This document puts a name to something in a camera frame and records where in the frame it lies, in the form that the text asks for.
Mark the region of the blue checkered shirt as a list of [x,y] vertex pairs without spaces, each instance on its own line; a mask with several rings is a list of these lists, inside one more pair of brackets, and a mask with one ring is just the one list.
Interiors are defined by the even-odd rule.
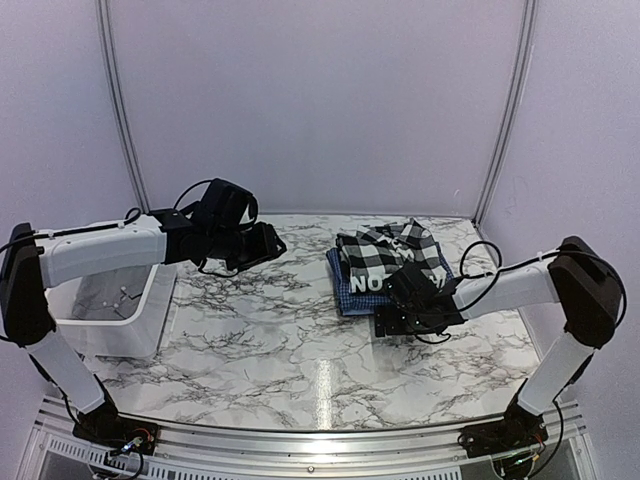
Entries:
[[339,258],[337,248],[329,249],[326,252],[326,259],[331,271],[334,298],[341,316],[373,315],[377,306],[393,304],[381,290],[352,293],[346,263]]

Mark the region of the black white checkered shirt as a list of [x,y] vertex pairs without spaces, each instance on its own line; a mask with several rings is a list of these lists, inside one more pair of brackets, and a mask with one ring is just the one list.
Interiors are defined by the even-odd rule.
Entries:
[[353,294],[381,292],[384,280],[409,263],[417,263],[437,286],[448,279],[437,241],[415,219],[360,226],[353,235],[340,233],[336,248]]

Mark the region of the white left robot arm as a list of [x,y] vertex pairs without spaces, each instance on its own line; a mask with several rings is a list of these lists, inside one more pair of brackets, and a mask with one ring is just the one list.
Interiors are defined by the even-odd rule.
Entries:
[[203,196],[187,206],[135,209],[118,221],[67,230],[34,230],[22,223],[1,248],[2,340],[28,352],[106,445],[125,438],[126,423],[59,332],[45,292],[114,269],[185,261],[203,267],[210,259],[221,260],[237,274],[286,252],[274,226],[259,220],[251,192],[220,178],[203,184]]

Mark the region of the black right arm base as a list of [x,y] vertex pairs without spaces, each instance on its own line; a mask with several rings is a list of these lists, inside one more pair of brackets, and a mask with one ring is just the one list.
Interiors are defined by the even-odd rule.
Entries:
[[522,408],[514,396],[501,420],[467,425],[457,442],[469,458],[476,458],[541,445],[548,438],[543,416]]

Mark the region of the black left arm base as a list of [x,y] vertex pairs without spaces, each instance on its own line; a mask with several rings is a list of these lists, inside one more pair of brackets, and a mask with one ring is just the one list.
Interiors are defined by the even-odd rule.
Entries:
[[106,394],[105,402],[88,414],[78,412],[72,434],[74,437],[113,449],[122,449],[127,443],[140,439],[133,450],[143,455],[155,452],[159,426],[145,420],[122,416],[112,398]]

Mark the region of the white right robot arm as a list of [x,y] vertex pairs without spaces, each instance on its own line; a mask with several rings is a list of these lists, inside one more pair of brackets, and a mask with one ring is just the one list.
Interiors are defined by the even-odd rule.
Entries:
[[496,425],[495,438],[506,448],[519,446],[533,433],[531,415],[542,414],[576,381],[594,353],[613,338],[628,306],[616,269],[579,236],[518,264],[484,275],[460,275],[443,285],[417,264],[407,264],[384,281],[383,291],[405,321],[431,332],[498,311],[561,306],[562,333],[517,393],[520,409]]

